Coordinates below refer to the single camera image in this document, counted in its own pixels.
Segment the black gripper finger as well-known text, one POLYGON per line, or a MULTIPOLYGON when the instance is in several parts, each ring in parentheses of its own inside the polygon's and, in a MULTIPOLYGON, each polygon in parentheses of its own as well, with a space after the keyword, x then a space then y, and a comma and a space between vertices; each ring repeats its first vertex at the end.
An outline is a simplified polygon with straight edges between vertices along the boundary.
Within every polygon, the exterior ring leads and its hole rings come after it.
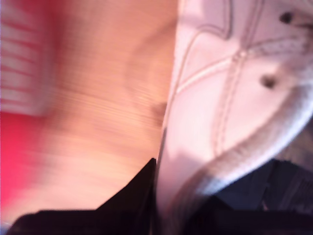
POLYGON ((268 230, 267 214, 233 210, 218 197, 209 198, 183 223, 181 235, 258 235, 268 230))
POLYGON ((84 211, 74 235, 147 235, 153 210, 156 159, 145 166, 117 194, 92 211, 84 211))

